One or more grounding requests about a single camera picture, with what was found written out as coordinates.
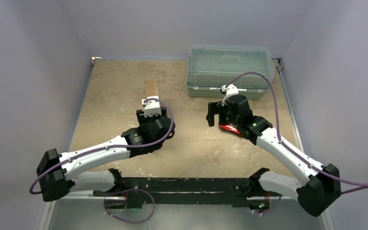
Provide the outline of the red utility knife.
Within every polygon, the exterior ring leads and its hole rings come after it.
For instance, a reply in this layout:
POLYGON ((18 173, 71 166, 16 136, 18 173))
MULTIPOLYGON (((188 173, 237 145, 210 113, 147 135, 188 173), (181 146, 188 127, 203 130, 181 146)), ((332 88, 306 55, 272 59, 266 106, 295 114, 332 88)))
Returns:
POLYGON ((241 137, 241 133, 238 131, 237 127, 230 124, 230 123, 222 123, 222 124, 219 124, 219 128, 221 131, 223 132, 227 132, 227 133, 230 133, 230 134, 233 134, 233 135, 236 135, 238 137, 241 137))

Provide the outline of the brown cardboard express box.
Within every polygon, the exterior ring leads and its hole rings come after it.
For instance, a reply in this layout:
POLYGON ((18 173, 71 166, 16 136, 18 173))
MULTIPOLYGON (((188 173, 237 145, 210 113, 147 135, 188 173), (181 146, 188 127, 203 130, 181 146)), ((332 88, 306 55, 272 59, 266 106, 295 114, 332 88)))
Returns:
POLYGON ((156 80, 146 80, 145 81, 145 99, 147 98, 158 98, 160 97, 159 93, 159 84, 156 80))

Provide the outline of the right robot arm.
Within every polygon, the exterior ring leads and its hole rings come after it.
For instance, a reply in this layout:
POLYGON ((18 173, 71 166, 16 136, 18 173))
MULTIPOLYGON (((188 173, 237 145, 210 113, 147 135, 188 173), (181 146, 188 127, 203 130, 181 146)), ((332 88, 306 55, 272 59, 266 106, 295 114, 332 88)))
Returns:
POLYGON ((253 114, 243 95, 209 102, 206 120, 210 127, 215 125, 216 115, 222 131, 249 140, 293 174, 289 177, 261 168, 249 177, 247 197, 277 193, 296 200, 308 214, 318 217, 341 196, 339 169, 333 164, 324 165, 293 146, 269 121, 253 114))

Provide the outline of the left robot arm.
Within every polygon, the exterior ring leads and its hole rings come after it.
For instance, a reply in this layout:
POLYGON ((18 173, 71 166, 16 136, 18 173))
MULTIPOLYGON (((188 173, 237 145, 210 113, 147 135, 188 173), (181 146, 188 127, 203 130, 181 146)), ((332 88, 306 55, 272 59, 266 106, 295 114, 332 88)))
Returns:
POLYGON ((175 123, 169 108, 161 108, 161 113, 152 117, 146 117, 142 110, 138 110, 136 115, 138 127, 104 143, 74 152, 47 150, 37 166, 37 179, 29 189, 30 194, 41 194, 45 202, 84 190, 104 191, 112 196, 121 194, 123 182, 117 179, 115 170, 95 174, 91 169, 153 153, 166 139, 174 136, 175 123))

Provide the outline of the clear plastic storage bin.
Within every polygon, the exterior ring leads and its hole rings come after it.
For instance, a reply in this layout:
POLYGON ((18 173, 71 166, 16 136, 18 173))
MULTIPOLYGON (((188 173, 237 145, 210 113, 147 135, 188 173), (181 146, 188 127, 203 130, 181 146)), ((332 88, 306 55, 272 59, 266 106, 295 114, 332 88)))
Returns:
POLYGON ((190 48, 185 85, 190 97, 223 98, 220 88, 231 83, 247 99, 258 100, 274 75, 267 47, 196 44, 190 48))

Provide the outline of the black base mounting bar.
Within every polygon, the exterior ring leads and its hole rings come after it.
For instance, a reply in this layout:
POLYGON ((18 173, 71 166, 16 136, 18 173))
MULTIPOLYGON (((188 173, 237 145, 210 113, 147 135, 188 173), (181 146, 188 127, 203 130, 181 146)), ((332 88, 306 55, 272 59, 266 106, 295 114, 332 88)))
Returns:
POLYGON ((93 191, 107 200, 120 197, 127 208, 143 204, 230 205, 265 211, 279 195, 253 189, 248 178, 145 178, 117 179, 107 192, 93 191))

